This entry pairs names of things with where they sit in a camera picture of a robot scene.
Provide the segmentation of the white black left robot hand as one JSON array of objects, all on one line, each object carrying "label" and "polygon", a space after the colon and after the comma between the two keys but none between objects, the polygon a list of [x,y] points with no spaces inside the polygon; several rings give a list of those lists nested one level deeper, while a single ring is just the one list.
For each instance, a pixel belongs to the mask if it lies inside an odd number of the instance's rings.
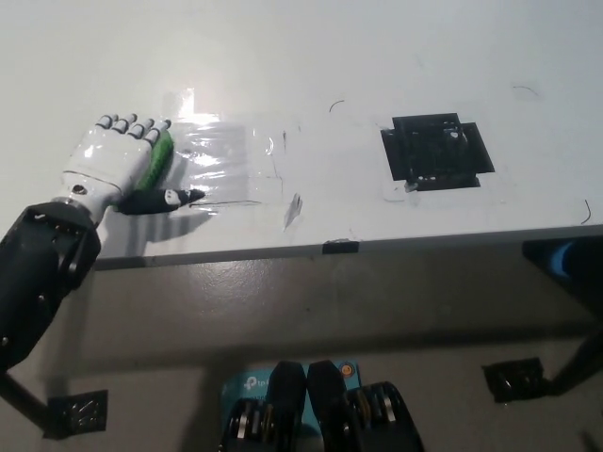
[{"label": "white black left robot hand", "polygon": [[104,115],[62,171],[56,202],[73,204],[98,224],[113,208],[127,216],[173,212],[205,197],[199,189],[161,188],[173,158],[171,121]]}]

